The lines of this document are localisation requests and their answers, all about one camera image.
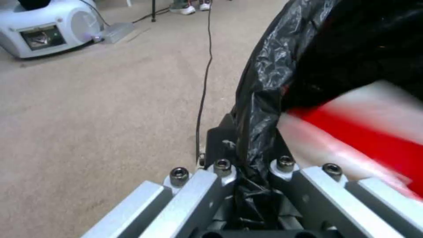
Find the person's foot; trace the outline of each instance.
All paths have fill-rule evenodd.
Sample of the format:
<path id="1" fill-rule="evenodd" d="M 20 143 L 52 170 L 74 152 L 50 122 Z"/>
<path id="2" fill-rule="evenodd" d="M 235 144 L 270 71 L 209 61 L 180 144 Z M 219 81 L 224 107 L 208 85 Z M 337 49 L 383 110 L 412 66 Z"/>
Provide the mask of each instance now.
<path id="1" fill-rule="evenodd" d="M 191 5 L 191 1 L 174 1 L 173 4 L 170 5 L 169 10 L 174 13 L 179 13 L 182 15 L 189 15 L 195 13 L 195 8 Z"/>
<path id="2" fill-rule="evenodd" d="M 202 11 L 210 10 L 210 0 L 200 0 L 200 10 Z"/>

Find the black cable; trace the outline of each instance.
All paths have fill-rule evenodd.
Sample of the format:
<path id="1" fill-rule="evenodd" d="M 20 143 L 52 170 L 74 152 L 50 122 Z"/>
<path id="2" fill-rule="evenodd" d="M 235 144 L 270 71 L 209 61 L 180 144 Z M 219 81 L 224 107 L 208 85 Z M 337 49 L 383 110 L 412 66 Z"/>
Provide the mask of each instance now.
<path id="1" fill-rule="evenodd" d="M 88 6 L 90 6 L 94 11 L 96 11 L 97 15 L 101 18 L 101 20 L 104 22 L 104 24 L 106 24 L 106 26 L 110 26 L 109 23 L 106 22 L 106 20 L 103 18 L 103 16 L 99 13 L 99 11 L 91 4 L 89 4 L 88 2 L 84 1 L 84 0 L 80 0 L 81 2 L 87 4 Z"/>
<path id="2" fill-rule="evenodd" d="M 169 12 L 169 8 L 163 8 L 163 9 L 161 9 L 161 10 L 156 11 L 156 15 L 165 14 L 165 13 L 167 13 L 167 12 Z M 145 16 L 141 17 L 141 18 L 140 18 L 140 19 L 138 19 L 138 20 L 133 21 L 132 23 L 137 23 L 137 22 L 142 21 L 142 20 L 144 20 L 145 18 L 147 18 L 147 17 L 151 17 L 151 16 L 152 16 L 152 14 L 150 13 L 150 14 L 148 14 L 148 15 L 145 15 Z"/>
<path id="3" fill-rule="evenodd" d="M 97 13 L 97 15 L 100 17 L 100 19 L 104 22 L 104 24 L 106 26 L 110 26 L 109 23 L 106 22 L 106 20 L 103 18 L 103 16 L 100 14 L 100 12 L 93 5 L 89 4 L 88 2 L 86 2 L 84 0 L 80 0 L 80 1 L 83 2 L 83 3 L 85 3 L 85 4 L 87 4 L 88 6 L 90 6 Z M 161 9 L 161 10 L 156 11 L 156 15 L 165 14 L 168 11 L 169 11 L 169 8 L 164 8 L 164 9 Z M 144 20 L 147 17 L 151 17 L 152 15 L 153 14 L 151 14 L 151 13 L 148 14 L 148 15 L 145 15 L 145 16 L 141 17 L 140 19 L 133 21 L 132 23 L 137 23 L 139 21 Z"/>
<path id="4" fill-rule="evenodd" d="M 201 114 L 203 113 L 203 106 L 204 106 L 204 99 L 206 98 L 206 91 L 207 91 L 207 76 L 209 75 L 209 68 L 210 68 L 210 64 L 212 63 L 213 60 L 213 55 L 212 55 L 212 34 L 210 33 L 210 14 L 212 12 L 212 3 L 213 1 L 210 1 L 210 9 L 209 9 L 209 17 L 208 17 L 208 22 L 207 22 L 207 30 L 209 32 L 209 55 L 210 55 L 210 59 L 209 62 L 207 63 L 207 67 L 206 67 L 206 73 L 204 74 L 204 83 L 203 83 L 203 95 L 201 97 L 201 102 L 200 102 L 200 110 L 198 111 L 198 117 L 197 117 L 197 127 L 195 129 L 195 161 L 198 162 L 198 159 L 200 158 L 200 123 L 201 123 Z"/>

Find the device display window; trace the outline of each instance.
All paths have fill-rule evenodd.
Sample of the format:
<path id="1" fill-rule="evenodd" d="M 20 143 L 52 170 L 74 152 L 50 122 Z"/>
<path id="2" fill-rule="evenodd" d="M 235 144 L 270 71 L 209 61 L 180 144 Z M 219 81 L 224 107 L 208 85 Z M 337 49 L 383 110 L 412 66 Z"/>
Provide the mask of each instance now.
<path id="1" fill-rule="evenodd" d="M 31 50 L 40 50 L 66 43 L 56 25 L 22 31 L 21 35 Z"/>

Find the white machine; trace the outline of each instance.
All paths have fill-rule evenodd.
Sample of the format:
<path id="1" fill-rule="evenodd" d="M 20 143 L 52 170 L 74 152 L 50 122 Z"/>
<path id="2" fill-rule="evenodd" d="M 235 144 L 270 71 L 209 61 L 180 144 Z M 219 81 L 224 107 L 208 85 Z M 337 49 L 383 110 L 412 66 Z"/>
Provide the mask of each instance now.
<path id="1" fill-rule="evenodd" d="M 93 0 L 85 0 L 96 7 Z M 103 23 L 80 0 L 51 0 L 27 11 L 18 1 L 0 7 L 0 46 L 18 58 L 49 55 L 90 42 Z"/>

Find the black garbage bag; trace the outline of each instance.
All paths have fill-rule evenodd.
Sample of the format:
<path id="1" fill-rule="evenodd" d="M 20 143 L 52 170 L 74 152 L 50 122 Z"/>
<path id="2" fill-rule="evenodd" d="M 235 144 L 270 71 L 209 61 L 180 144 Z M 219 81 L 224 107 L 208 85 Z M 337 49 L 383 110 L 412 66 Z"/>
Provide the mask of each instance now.
<path id="1" fill-rule="evenodd" d="M 376 80 L 423 100 L 423 0 L 290 0 L 256 45 L 232 109 L 236 222 L 277 228 L 269 163 L 291 156 L 283 111 L 316 106 Z"/>

